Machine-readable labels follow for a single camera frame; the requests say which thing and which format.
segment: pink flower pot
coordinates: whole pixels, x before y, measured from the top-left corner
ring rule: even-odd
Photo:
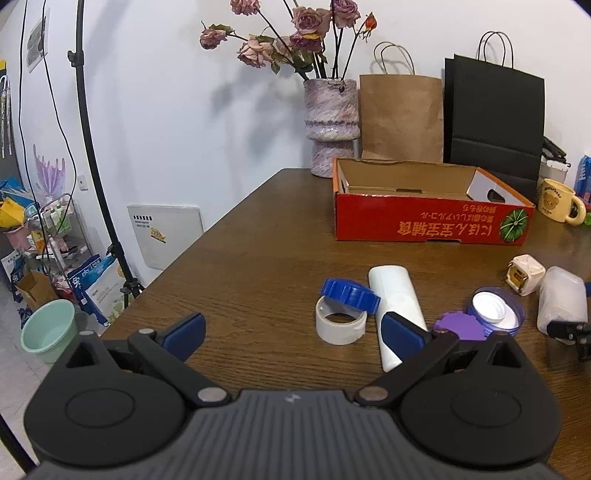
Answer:
[[[314,79],[304,82],[306,137],[314,141],[310,171],[332,178],[334,157],[352,158],[359,138],[359,108],[355,80]]]

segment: mint green bucket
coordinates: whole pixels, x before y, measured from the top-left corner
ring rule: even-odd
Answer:
[[[53,300],[27,320],[21,332],[21,345],[26,352],[52,365],[77,332],[72,302]]]

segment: red cardboard box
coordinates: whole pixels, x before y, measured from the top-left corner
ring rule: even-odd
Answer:
[[[535,207],[477,167],[333,163],[337,240],[521,245]]]

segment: blue gripper pad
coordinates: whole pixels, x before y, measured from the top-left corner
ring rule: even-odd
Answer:
[[[431,334],[396,312],[382,317],[382,340],[396,356],[406,361],[431,341]]]
[[[156,336],[156,341],[181,362],[186,361],[205,340],[206,321],[192,313]]]

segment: wall socket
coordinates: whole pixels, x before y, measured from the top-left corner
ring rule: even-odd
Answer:
[[[86,184],[86,177],[84,175],[78,175],[78,188],[85,192],[88,190],[88,185]]]

